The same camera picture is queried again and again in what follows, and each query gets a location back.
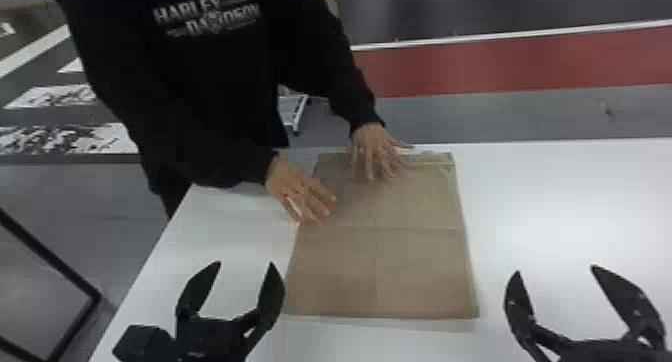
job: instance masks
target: finger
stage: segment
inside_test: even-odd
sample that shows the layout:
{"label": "finger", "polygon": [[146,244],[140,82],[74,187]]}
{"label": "finger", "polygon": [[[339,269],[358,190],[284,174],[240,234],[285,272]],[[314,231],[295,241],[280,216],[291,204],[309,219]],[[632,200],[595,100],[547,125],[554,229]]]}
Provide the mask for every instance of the finger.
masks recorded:
{"label": "finger", "polygon": [[394,169],[392,169],[386,157],[383,157],[380,160],[380,167],[382,169],[381,171],[383,172],[383,175],[386,178],[394,178],[397,176],[397,173],[395,173]]}
{"label": "finger", "polygon": [[285,208],[287,214],[296,222],[301,222],[301,215],[297,212],[298,207],[295,204],[292,204],[292,200],[286,197],[284,200],[280,201],[280,204]]}
{"label": "finger", "polygon": [[402,167],[406,166],[406,164],[401,158],[401,155],[399,154],[399,152],[397,152],[397,149],[394,148],[394,146],[388,145],[385,148],[386,148],[385,150],[387,151],[387,158],[392,167],[401,169]]}
{"label": "finger", "polygon": [[366,176],[369,178],[370,181],[374,180],[374,174],[373,174],[373,148],[370,146],[366,147],[366,152],[365,152],[365,158],[364,158],[364,169],[366,171]]}
{"label": "finger", "polygon": [[401,142],[393,137],[390,137],[390,142],[392,143],[393,146],[399,147],[399,148],[406,148],[406,149],[413,149],[415,148],[412,144],[407,144],[404,142]]}
{"label": "finger", "polygon": [[327,190],[327,188],[322,185],[322,183],[320,182],[319,179],[308,178],[308,180],[306,181],[306,184],[308,185],[308,188],[310,188],[310,190],[316,192],[317,194],[319,194],[323,198],[329,199],[333,202],[338,201],[338,199],[336,198],[336,195],[334,195],[331,191]]}
{"label": "finger", "polygon": [[296,204],[296,207],[299,208],[299,211],[303,215],[303,220],[316,223],[318,225],[322,225],[322,222],[320,222],[320,219],[315,216],[315,213],[310,209],[308,204],[306,204],[306,200],[303,196],[294,195],[290,197],[290,199]]}
{"label": "finger", "polygon": [[306,197],[306,203],[311,211],[313,211],[313,214],[317,215],[320,220],[324,220],[331,215],[329,208],[313,195],[308,195],[308,197]]}
{"label": "finger", "polygon": [[385,149],[385,147],[386,147],[386,144],[380,144],[378,146],[378,148],[376,149],[375,156],[378,159],[378,164],[380,166],[379,170],[380,170],[381,177],[387,179],[387,178],[395,177],[396,175],[395,175],[395,173],[392,170],[392,167],[390,165],[389,157],[388,157],[389,153],[388,153],[387,149]]}

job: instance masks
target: floor marking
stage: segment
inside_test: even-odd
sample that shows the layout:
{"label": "floor marking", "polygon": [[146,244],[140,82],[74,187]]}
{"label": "floor marking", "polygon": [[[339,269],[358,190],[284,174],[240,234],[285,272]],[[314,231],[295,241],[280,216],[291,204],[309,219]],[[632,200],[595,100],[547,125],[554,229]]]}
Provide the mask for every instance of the floor marking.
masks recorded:
{"label": "floor marking", "polygon": [[29,43],[10,56],[0,60],[0,79],[68,38],[70,38],[70,29],[68,29],[67,25],[63,25],[37,41]]}
{"label": "floor marking", "polygon": [[121,123],[0,127],[0,156],[137,153]]}
{"label": "floor marking", "polygon": [[0,37],[5,37],[5,36],[10,36],[16,31],[14,28],[12,28],[12,25],[10,23],[1,23],[0,28],[2,28],[2,33],[0,33]]}
{"label": "floor marking", "polygon": [[58,73],[84,72],[81,59],[77,58],[58,70]]}
{"label": "floor marking", "polygon": [[58,85],[31,88],[5,106],[5,109],[35,109],[42,107],[86,106],[96,102],[89,84]]}
{"label": "floor marking", "polygon": [[663,28],[667,26],[672,26],[672,19],[630,22],[630,23],[586,25],[570,28],[527,30],[521,32],[509,32],[509,33],[474,34],[468,36],[441,37],[441,38],[430,38],[430,39],[409,40],[399,42],[381,42],[381,43],[372,43],[364,45],[353,45],[352,51],[371,51],[371,50],[401,49],[408,47],[421,47],[421,46],[434,46],[434,45],[452,45],[458,43],[497,41],[512,38],[560,36],[568,34],[622,32],[626,30],[653,29],[653,28]]}

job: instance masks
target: metal frame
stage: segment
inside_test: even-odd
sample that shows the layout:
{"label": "metal frame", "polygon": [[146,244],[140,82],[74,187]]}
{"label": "metal frame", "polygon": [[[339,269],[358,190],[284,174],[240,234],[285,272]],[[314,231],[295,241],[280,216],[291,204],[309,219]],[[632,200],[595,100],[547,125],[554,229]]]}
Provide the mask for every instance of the metal frame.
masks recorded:
{"label": "metal frame", "polygon": [[292,100],[296,102],[296,107],[294,108],[294,112],[292,113],[291,119],[285,119],[283,115],[283,120],[282,123],[286,127],[292,127],[292,132],[294,132],[294,136],[299,136],[301,133],[300,129],[300,123],[301,123],[301,117],[303,116],[303,111],[306,109],[306,105],[308,104],[308,101],[310,101],[310,97],[301,94],[301,95],[294,95],[294,96],[280,96],[280,102],[282,100]]}
{"label": "metal frame", "polygon": [[16,222],[9,216],[2,208],[0,208],[0,225],[2,225],[10,234],[13,234],[21,243],[23,243],[33,253],[45,260],[52,268],[62,274],[70,283],[75,285],[79,290],[89,297],[89,303],[79,312],[72,324],[65,331],[61,340],[56,344],[56,347],[51,351],[47,359],[41,359],[30,351],[21,348],[11,341],[0,336],[0,350],[4,351],[15,358],[27,362],[57,362],[67,347],[72,342],[77,332],[82,329],[86,320],[91,316],[93,310],[101,301],[101,294],[93,285],[86,281],[82,276],[75,272],[56,254],[49,250],[39,240],[37,240],[28,230],[21,224]]}

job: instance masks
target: brown paper bag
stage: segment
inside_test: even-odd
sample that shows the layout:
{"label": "brown paper bag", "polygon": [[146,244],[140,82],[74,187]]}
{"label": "brown paper bag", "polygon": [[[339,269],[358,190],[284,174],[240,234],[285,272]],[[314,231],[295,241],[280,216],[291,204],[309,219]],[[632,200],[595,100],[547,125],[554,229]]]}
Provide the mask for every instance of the brown paper bag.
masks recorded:
{"label": "brown paper bag", "polygon": [[315,177],[338,197],[328,224],[301,226],[284,312],[365,318],[478,316],[450,155],[407,156],[386,182],[322,154]]}

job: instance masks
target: person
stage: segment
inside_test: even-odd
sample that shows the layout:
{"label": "person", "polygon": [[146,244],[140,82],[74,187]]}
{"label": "person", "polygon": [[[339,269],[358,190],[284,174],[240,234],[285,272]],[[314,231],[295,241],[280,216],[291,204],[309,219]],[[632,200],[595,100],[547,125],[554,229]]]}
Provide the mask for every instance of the person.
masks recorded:
{"label": "person", "polygon": [[336,201],[278,149],[278,84],[327,97],[370,179],[401,167],[324,0],[57,0],[93,91],[138,146],[171,217],[192,183],[264,185],[298,221]]}

